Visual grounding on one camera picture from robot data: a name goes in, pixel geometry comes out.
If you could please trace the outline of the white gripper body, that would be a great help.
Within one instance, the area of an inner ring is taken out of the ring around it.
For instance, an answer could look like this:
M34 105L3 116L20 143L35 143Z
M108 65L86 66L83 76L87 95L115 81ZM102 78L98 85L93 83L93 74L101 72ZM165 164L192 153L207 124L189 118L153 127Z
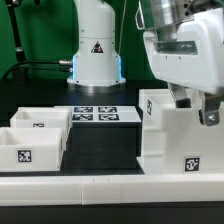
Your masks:
M175 41L143 34L153 75L168 83L214 95L224 93L224 16L199 16L182 23Z

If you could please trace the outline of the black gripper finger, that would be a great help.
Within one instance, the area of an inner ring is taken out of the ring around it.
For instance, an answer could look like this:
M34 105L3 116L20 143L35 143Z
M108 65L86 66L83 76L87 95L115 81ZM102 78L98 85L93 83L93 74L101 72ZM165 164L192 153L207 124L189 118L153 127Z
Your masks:
M184 86L180 86L174 83L168 84L168 89L174 99L175 106L177 108L190 108L191 100L187 97L187 93Z
M200 122L206 126L217 125L220 122L221 97L209 93L202 93L200 97L202 100L202 106L199 110Z

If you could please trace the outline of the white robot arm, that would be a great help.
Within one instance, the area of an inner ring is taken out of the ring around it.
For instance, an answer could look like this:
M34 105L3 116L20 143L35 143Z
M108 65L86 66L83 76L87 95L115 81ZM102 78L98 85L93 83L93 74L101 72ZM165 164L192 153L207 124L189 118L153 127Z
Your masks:
M113 8L104 0L73 1L79 47L67 82L88 91L124 83ZM168 83L175 105L189 108L185 90L197 90L201 123L218 124L224 96L224 0L138 0L135 21L151 71Z

